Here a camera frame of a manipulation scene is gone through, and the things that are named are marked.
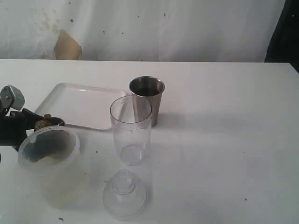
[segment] stainless steel cup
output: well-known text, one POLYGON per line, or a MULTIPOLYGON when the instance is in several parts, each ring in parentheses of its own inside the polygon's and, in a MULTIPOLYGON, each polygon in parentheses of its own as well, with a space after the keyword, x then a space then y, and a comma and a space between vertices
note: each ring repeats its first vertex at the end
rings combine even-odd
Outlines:
MULTIPOLYGON (((156 125, 161 97, 165 89, 164 83, 160 79, 155 77, 142 76, 133 79, 130 82, 129 89, 131 90, 133 95, 146 98, 150 102, 152 107, 151 126, 156 125)), ((144 106, 140 102, 138 102, 138 100, 134 102, 135 114, 137 114, 137 111, 139 111, 139 109, 143 107, 144 106)))

